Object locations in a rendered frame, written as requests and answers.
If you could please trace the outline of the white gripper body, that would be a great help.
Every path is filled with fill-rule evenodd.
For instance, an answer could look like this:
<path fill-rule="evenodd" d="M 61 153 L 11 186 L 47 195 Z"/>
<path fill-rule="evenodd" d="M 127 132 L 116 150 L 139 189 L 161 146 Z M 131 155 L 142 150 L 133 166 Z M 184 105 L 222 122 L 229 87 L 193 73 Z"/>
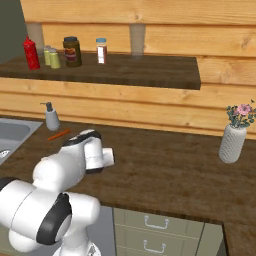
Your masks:
<path fill-rule="evenodd" d="M 115 164 L 114 152 L 112 148 L 103 149 L 103 162 L 105 166 L 112 166 Z"/>

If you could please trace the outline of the blue-capped spice bottle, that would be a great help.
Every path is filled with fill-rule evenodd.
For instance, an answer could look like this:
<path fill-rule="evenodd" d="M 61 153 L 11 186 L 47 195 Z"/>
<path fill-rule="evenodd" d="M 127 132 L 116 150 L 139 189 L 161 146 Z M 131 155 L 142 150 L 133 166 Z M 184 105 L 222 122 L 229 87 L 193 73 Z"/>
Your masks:
<path fill-rule="evenodd" d="M 97 49 L 97 59 L 99 64 L 106 63 L 107 57 L 107 45 L 105 38 L 97 38 L 96 39 L 96 49 Z"/>

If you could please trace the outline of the green shaker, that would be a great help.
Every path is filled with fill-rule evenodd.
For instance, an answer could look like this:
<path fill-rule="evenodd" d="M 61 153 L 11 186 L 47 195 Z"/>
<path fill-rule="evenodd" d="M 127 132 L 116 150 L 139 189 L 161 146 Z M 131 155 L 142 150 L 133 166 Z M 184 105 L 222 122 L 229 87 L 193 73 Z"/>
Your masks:
<path fill-rule="evenodd" d="M 52 69 L 58 69 L 60 67 L 60 60 L 55 48 L 49 50 L 50 66 Z"/>
<path fill-rule="evenodd" d="M 44 46 L 44 60 L 45 60 L 45 65 L 50 66 L 50 45 Z"/>

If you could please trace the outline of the red ketchup bottle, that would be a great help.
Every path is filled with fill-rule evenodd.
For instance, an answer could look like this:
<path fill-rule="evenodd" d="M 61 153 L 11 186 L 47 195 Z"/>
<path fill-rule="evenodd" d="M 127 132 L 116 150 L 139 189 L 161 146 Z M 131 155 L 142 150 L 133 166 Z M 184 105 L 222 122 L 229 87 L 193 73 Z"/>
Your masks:
<path fill-rule="evenodd" d="M 36 50 L 36 44 L 26 36 L 23 42 L 23 48 L 27 60 L 27 64 L 30 70 L 38 70 L 40 68 L 40 62 Z"/>

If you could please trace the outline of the orange carrot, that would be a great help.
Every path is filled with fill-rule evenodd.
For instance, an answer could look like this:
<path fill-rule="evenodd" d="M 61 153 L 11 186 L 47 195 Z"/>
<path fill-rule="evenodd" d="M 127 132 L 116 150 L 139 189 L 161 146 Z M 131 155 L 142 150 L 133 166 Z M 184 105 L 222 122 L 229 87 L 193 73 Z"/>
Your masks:
<path fill-rule="evenodd" d="M 69 134 L 69 133 L 70 133 L 70 129 L 65 129 L 65 130 L 63 130 L 61 132 L 58 132 L 57 134 L 47 138 L 47 140 L 48 141 L 55 140 L 55 139 L 60 138 L 60 137 L 62 137 L 64 135 L 66 135 L 66 134 Z"/>

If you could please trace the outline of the grey-green drawer front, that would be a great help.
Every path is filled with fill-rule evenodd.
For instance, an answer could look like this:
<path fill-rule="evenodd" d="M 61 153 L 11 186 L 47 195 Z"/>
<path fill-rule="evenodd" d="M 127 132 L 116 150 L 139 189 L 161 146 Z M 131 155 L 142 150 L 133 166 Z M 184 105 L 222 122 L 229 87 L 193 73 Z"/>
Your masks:
<path fill-rule="evenodd" d="M 168 218 L 169 226 L 166 230 L 157 230 L 148 228 L 144 224 L 144 216 Z M 162 232 L 165 234 L 185 236 L 189 238 L 199 238 L 203 230 L 204 224 L 202 222 L 191 221 L 186 219 L 154 215 L 138 211 L 131 211 L 125 209 L 114 209 L 114 219 L 116 224 L 125 225 L 128 227 L 141 228 L 148 231 Z"/>
<path fill-rule="evenodd" d="M 148 240 L 151 244 L 155 243 L 156 246 L 165 243 L 165 252 L 155 254 L 157 256 L 195 256 L 198 247 L 197 239 L 163 235 L 122 225 L 115 226 L 115 235 L 117 246 L 141 253 L 149 253 L 143 249 L 144 240 Z"/>

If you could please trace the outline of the grey soap dispenser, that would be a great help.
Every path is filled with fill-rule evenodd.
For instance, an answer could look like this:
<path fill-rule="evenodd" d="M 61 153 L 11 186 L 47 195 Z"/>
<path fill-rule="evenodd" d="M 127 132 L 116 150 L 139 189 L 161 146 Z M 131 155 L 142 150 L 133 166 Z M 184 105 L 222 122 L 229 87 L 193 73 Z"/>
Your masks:
<path fill-rule="evenodd" d="M 44 105 L 46 106 L 46 126 L 50 131 L 57 131 L 60 126 L 60 121 L 56 109 L 52 106 L 51 102 L 44 102 Z"/>

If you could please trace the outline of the steel dishwasher front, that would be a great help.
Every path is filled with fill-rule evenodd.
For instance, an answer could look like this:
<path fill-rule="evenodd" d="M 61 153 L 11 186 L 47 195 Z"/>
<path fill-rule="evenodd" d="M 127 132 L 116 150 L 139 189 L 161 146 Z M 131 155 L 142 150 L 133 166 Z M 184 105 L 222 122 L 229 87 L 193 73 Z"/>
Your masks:
<path fill-rule="evenodd" d="M 102 256 L 116 256 L 114 218 L 111 207 L 101 207 L 98 219 L 88 227 L 88 235 L 99 248 Z"/>

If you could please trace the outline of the dark wooden shelf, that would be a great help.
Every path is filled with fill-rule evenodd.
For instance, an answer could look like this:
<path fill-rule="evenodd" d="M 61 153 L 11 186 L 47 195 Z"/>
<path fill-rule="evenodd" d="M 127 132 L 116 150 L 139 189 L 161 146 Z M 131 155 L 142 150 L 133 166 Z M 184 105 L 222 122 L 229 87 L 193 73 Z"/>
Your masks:
<path fill-rule="evenodd" d="M 195 57 L 144 55 L 134 58 L 127 54 L 109 54 L 106 64 L 98 64 L 95 53 L 83 53 L 80 67 L 67 67 L 63 55 L 60 63 L 59 69 L 52 69 L 41 57 L 41 68 L 30 70 L 26 58 L 18 57 L 0 64 L 0 77 L 187 90 L 201 87 Z"/>

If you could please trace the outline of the steel sink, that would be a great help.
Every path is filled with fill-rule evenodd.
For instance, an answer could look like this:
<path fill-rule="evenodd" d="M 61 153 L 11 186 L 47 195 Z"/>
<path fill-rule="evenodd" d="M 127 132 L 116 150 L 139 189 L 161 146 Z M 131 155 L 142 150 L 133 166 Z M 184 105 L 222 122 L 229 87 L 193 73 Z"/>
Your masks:
<path fill-rule="evenodd" d="M 37 121 L 0 118 L 0 165 L 41 125 Z"/>

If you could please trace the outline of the dark brown jar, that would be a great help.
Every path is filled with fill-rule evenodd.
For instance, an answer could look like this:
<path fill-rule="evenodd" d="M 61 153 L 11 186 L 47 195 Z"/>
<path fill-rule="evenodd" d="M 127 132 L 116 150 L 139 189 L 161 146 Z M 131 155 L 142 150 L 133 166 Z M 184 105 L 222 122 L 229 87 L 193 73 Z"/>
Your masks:
<path fill-rule="evenodd" d="M 63 41 L 64 55 L 68 67 L 79 67 L 82 65 L 79 40 L 74 36 L 68 36 Z"/>

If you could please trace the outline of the white textured vase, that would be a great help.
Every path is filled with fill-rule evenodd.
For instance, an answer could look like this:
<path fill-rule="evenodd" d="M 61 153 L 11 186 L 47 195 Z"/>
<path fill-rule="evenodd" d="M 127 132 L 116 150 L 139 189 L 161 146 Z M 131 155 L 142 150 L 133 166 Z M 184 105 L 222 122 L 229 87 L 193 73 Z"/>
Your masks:
<path fill-rule="evenodd" d="M 239 159 L 246 134 L 245 128 L 226 126 L 219 149 L 219 158 L 224 163 L 232 164 Z"/>

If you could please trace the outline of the grey-green cupboard door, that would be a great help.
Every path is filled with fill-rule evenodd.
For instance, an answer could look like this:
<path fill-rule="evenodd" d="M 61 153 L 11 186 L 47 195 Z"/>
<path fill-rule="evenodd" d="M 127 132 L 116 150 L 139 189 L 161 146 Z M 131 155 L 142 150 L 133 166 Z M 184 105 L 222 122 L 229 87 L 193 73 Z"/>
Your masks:
<path fill-rule="evenodd" d="M 196 256 L 227 256 L 221 225 L 204 225 Z"/>

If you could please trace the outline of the pink flowers bunch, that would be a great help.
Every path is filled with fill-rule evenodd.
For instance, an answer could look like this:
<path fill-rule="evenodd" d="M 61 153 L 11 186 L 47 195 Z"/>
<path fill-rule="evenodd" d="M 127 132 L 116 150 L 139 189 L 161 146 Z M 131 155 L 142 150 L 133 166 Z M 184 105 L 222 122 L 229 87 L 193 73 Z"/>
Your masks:
<path fill-rule="evenodd" d="M 256 122 L 256 107 L 253 107 L 254 103 L 255 101 L 252 100 L 249 104 L 233 105 L 226 108 L 230 125 L 233 128 L 247 128 Z"/>

